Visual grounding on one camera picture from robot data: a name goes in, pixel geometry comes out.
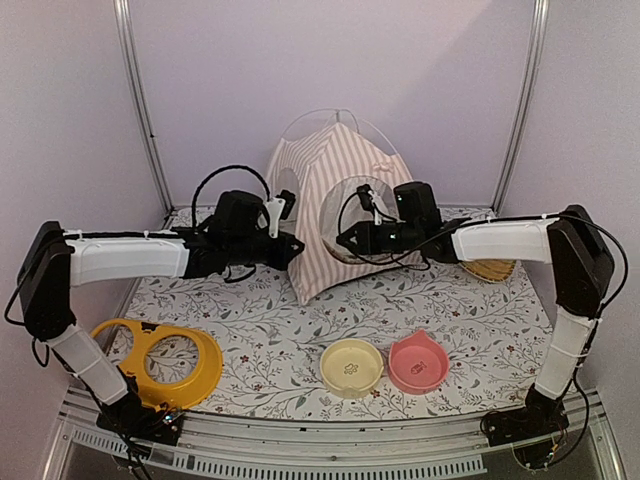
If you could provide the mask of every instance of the ventilation grille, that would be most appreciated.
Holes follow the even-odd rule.
[[[100,450],[110,455],[126,456],[126,446],[109,434],[75,427],[73,440],[86,447]],[[231,462],[217,460],[199,454],[181,452],[170,453],[167,447],[165,458],[172,458],[168,464],[156,464],[186,473],[197,473],[220,480],[422,480],[461,478],[486,473],[480,455],[438,462],[414,463],[380,467],[342,468],[316,466],[247,466],[251,458]]]

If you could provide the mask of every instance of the robotic arm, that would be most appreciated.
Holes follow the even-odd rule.
[[[562,398],[575,369],[588,354],[614,269],[611,252],[590,226],[593,223],[585,209],[572,205],[559,214],[542,217],[506,221],[458,218],[443,223],[429,185],[412,182],[397,187],[394,193],[400,221],[379,225],[358,222],[341,232],[337,243],[356,256],[418,249],[425,261],[441,263],[516,259],[552,264],[558,315],[546,360],[525,406],[508,414],[487,414],[483,429],[491,445],[565,429],[568,421]],[[377,208],[375,201],[371,206],[361,198],[361,203],[369,211]]]
[[[84,234],[64,231],[58,222],[46,222],[18,275],[16,292],[24,326],[87,385],[106,417],[99,420],[101,426],[126,436],[174,443],[177,428],[173,425],[171,429],[170,424],[175,419],[142,405],[135,378],[112,365],[76,324],[69,289],[100,280],[145,276],[200,278],[222,274],[233,265],[255,270],[256,264],[265,264],[286,270],[304,249],[293,235],[278,230],[280,219],[287,217],[294,202],[293,194],[286,191],[264,203],[250,193],[225,192],[213,215],[196,228],[161,232]]]

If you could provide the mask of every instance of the metal corner post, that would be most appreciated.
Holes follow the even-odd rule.
[[[133,30],[131,27],[129,0],[114,0],[114,6],[125,70],[129,79],[129,86],[131,87],[131,95],[138,117],[140,133],[147,152],[147,159],[151,168],[153,181],[158,190],[160,202],[162,203],[162,208],[165,214],[169,214],[173,210],[173,201],[171,200],[167,178],[164,174],[162,163],[160,162],[158,147],[151,127],[151,117],[142,88],[142,78],[140,76],[140,67],[138,65]]]
[[[533,21],[531,25],[531,37],[529,39],[529,52],[527,53],[525,74],[522,82],[522,90],[520,91],[520,100],[518,101],[518,109],[516,111],[515,121],[509,137],[507,154],[504,164],[502,165],[502,171],[500,172],[500,180],[498,181],[498,186],[493,196],[492,208],[496,213],[500,213],[504,207],[509,183],[511,182],[518,153],[520,152],[520,145],[522,143],[522,137],[527,123],[527,114],[533,98],[533,90],[538,76],[538,67],[542,57],[542,47],[544,45],[548,12],[549,0],[535,0]]]

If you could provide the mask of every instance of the floral tablecloth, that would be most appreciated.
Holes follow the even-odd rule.
[[[445,217],[486,213],[443,209]],[[186,224],[188,216],[188,210],[180,211],[174,225]],[[236,284],[219,276],[147,278],[126,316],[201,329],[217,340],[224,373],[194,410],[325,421],[437,417],[519,405],[552,331],[521,265],[503,284],[485,283],[455,265],[399,268],[336,286],[305,307],[298,306],[286,272],[265,267]],[[387,355],[394,341],[421,328],[451,361],[437,391],[403,394],[386,373],[360,400],[344,400],[324,388],[320,355],[332,342],[362,338]],[[126,354],[130,340],[117,336],[114,361]],[[159,381],[172,382],[195,362],[197,349],[173,338],[149,356],[147,369]]]

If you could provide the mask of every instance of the pink striped tent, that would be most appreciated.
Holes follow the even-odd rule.
[[[289,277],[301,305],[333,285],[390,268],[360,263],[336,245],[335,237],[340,209],[359,185],[369,184],[388,212],[396,213],[393,188],[412,180],[397,152],[387,155],[337,122],[299,140],[282,138],[266,179],[272,191],[287,189],[297,196],[291,229],[306,248],[289,265]],[[371,218],[353,199],[345,209],[342,229]]]

